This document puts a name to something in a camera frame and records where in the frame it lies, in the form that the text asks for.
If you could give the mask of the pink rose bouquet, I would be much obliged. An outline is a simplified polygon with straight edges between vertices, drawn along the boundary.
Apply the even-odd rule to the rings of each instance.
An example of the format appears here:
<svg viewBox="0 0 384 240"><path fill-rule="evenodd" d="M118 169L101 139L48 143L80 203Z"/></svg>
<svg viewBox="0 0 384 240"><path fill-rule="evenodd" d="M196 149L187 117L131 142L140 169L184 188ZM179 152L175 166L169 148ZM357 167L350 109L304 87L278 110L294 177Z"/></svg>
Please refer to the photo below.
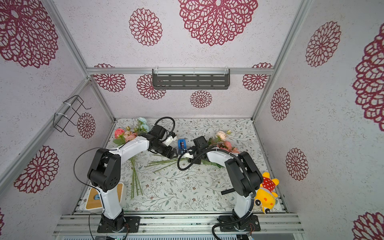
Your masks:
<svg viewBox="0 0 384 240"><path fill-rule="evenodd" d="M218 131L214 138L210 138L208 140L208 144L210 146L210 149L213 149L215 151L217 149L221 149L223 151L226 151L228 153L232 153L234 155L239 154L240 153L239 149L236 148L236 147L233 147L231 142L229 142L229 140L228 140L229 136L231 134L232 134L231 130L228 130L226 132ZM154 166L163 166L161 169L157 170L157 171L160 171L160 170L162 170L164 168L170 167L173 164L177 164L180 161L188 161L188 159L186 158L186 152L184 152L181 155L182 155L181 157L178 156L178 157L176 157L174 159L170 159L170 160L161 160L161 161L149 162L148 165L146 166L146 168L147 167L154 167Z"/></svg>

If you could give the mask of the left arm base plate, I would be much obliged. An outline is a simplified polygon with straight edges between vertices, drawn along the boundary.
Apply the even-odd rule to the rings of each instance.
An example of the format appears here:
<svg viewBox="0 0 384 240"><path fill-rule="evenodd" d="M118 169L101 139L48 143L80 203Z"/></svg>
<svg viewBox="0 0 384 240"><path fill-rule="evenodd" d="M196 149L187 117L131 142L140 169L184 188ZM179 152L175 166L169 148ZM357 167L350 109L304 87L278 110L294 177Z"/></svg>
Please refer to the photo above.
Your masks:
<svg viewBox="0 0 384 240"><path fill-rule="evenodd" d="M110 220L102 215L97 233L137 233L139 230L141 218L118 217L116 220Z"/></svg>

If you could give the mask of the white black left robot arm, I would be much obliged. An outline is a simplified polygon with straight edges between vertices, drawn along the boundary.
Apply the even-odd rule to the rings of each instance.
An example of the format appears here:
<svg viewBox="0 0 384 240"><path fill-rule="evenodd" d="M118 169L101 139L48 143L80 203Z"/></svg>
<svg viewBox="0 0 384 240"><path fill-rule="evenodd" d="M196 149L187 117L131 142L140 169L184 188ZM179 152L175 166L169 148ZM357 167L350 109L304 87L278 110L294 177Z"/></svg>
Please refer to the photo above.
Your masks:
<svg viewBox="0 0 384 240"><path fill-rule="evenodd" d="M100 195L103 216L115 220L122 212L118 199L117 185L121 178L121 165L144 151L152 151L168 159L177 151L170 144L176 140L171 134L165 141L149 133L136 137L116 150L98 149L91 163L88 179Z"/></svg>

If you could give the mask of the mixed pastel flower bouquet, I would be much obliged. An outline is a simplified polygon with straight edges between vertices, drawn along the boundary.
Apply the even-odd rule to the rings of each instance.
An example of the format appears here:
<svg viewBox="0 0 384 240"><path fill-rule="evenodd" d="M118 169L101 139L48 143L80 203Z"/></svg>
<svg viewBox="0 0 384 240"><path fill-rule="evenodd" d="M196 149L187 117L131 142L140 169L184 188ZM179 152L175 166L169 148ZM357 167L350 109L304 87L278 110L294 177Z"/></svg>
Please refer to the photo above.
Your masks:
<svg viewBox="0 0 384 240"><path fill-rule="evenodd" d="M137 126L133 129L126 127L125 129L115 130L115 139L113 143L121 148L124 144L133 141L139 134L147 133L150 129L145 118L137 118ZM130 158L132 169L132 181L131 181L131 200L135 196L143 195L140 180L136 171L136 158Z"/></svg>

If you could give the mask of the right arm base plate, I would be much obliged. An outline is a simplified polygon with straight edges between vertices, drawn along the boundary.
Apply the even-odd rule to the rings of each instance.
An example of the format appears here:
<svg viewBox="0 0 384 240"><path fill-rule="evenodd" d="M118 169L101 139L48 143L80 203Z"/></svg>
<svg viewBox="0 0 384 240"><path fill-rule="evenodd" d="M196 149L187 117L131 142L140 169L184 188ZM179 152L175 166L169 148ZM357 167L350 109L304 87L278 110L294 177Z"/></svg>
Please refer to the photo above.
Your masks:
<svg viewBox="0 0 384 240"><path fill-rule="evenodd" d="M235 220L233 216L219 216L217 218L219 224L230 223ZM221 232L260 232L261 225L256 215L252 214L237 223L231 225L220 226Z"/></svg>

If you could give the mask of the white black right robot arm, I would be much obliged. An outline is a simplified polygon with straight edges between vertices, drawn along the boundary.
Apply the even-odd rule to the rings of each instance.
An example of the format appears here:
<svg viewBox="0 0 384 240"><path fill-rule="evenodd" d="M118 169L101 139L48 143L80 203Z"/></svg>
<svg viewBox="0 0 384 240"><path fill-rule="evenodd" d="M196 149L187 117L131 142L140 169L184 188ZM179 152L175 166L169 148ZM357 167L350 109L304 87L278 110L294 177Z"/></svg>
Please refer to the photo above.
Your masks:
<svg viewBox="0 0 384 240"><path fill-rule="evenodd" d="M260 184L263 183L263 176L248 152L238 154L214 147L200 151L194 155L190 164L182 168L178 158L177 167L180 171L188 170L198 159L206 155L209 162L226 168L232 188L237 193L234 214L236 219L247 218L254 207L254 199Z"/></svg>

